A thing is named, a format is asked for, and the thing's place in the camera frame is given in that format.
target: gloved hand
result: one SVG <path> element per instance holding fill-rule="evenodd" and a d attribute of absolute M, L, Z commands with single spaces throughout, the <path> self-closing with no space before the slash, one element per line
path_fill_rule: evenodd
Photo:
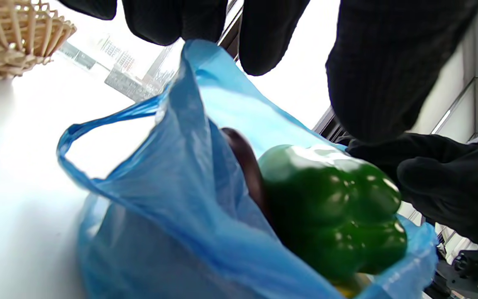
<path fill-rule="evenodd" d="M 383 170 L 418 212 L 478 244 L 478 142 L 403 134 L 390 142 L 350 142 L 347 153 Z"/>
<path fill-rule="evenodd" d="M 117 0 L 60 2 L 103 20 L 116 14 Z M 135 36 L 169 45 L 179 38 L 218 41 L 227 2 L 123 0 L 123 8 Z M 308 4 L 244 0 L 239 59 L 247 74 L 260 76 L 278 64 Z M 341 0 L 337 39 L 326 63 L 340 124 L 365 142 L 412 128 L 477 11 L 478 0 Z M 319 32 L 311 32 L 311 39 L 322 38 Z"/>

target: bell pepper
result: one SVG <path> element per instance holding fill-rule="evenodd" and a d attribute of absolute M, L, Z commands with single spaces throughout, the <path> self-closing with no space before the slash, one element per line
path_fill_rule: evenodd
<path fill-rule="evenodd" d="M 335 285 L 404 257 L 401 196 L 374 165 L 328 145 L 279 145 L 258 160 L 281 242 Z"/>

